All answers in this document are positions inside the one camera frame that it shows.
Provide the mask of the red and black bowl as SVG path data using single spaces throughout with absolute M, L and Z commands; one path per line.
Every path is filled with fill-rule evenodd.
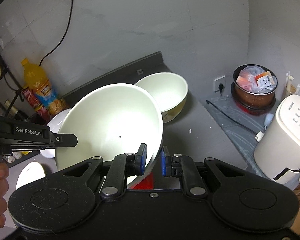
M 154 176 L 151 172 L 146 178 L 141 182 L 132 187 L 134 190 L 153 190 L 154 189 Z

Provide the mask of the cream bowl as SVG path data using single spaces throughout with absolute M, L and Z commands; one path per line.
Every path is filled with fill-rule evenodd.
M 135 85 L 151 94 L 161 111 L 163 123 L 172 121 L 182 111 L 189 91 L 187 81 L 171 72 L 148 75 Z
M 111 161 L 147 145 L 145 175 L 149 175 L 162 145 L 163 120 L 154 99 L 144 89 L 118 83 L 96 89 L 79 100 L 59 129 L 74 134 L 75 147 L 57 148 L 55 161 L 63 170 L 94 156 Z

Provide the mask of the white deep plate blue print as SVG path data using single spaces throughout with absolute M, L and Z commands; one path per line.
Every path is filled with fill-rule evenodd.
M 47 126 L 50 128 L 50 131 L 53 133 L 58 133 L 59 129 L 67 116 L 67 114 L 70 112 L 71 109 L 66 109 L 64 111 L 61 111 L 56 116 L 54 116 L 50 122 L 47 124 Z M 46 150 L 40 150 L 40 153 L 45 158 L 54 158 L 55 157 L 55 150 L 54 149 L 46 149 Z

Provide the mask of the white plate gold rim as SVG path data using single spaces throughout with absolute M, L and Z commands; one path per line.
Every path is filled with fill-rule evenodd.
M 19 174 L 15 189 L 17 190 L 20 187 L 42 179 L 45 176 L 46 174 L 43 166 L 40 163 L 33 161 L 27 164 Z

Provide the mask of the tall red drink can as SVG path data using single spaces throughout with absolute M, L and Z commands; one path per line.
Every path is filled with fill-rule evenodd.
M 29 86 L 25 85 L 21 90 L 26 101 L 30 104 L 30 106 L 36 111 L 37 114 L 40 115 L 46 122 L 51 120 L 51 116 L 49 111 L 44 107 L 44 105 L 39 101 L 36 97 L 34 91 L 29 88 Z

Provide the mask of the orange juice bottle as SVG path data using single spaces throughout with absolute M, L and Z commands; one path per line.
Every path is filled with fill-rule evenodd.
M 23 59 L 21 65 L 24 69 L 25 83 L 52 116 L 69 108 L 66 101 L 58 95 L 41 66 L 31 63 L 28 58 Z

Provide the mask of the black metal spice rack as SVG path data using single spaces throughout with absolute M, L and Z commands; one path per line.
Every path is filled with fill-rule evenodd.
M 5 83 L 6 86 L 13 91 L 13 95 L 0 95 L 0 116 L 6 116 L 16 120 L 27 121 L 34 124 L 45 125 L 46 121 L 39 113 L 25 113 L 18 103 L 27 103 L 28 100 L 23 94 L 21 84 L 14 77 L 7 64 L 0 55 L 0 83 Z M 3 88 L 0 87 L 0 93 L 3 93 Z

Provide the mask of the white electric kettle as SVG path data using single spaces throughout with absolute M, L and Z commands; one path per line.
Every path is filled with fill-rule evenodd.
M 300 96 L 292 94 L 278 106 L 265 132 L 258 132 L 254 159 L 271 180 L 300 183 Z

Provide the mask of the brown pot with packets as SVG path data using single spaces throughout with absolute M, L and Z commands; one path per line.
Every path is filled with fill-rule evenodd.
M 278 86 L 276 75 L 258 64 L 239 66 L 234 70 L 232 77 L 239 88 L 253 94 L 275 93 Z

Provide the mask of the low wall socket with plug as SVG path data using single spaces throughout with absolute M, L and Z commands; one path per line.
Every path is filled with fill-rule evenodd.
M 213 91 L 218 92 L 220 97 L 222 97 L 223 90 L 225 87 L 226 87 L 226 76 L 225 75 L 214 78 Z

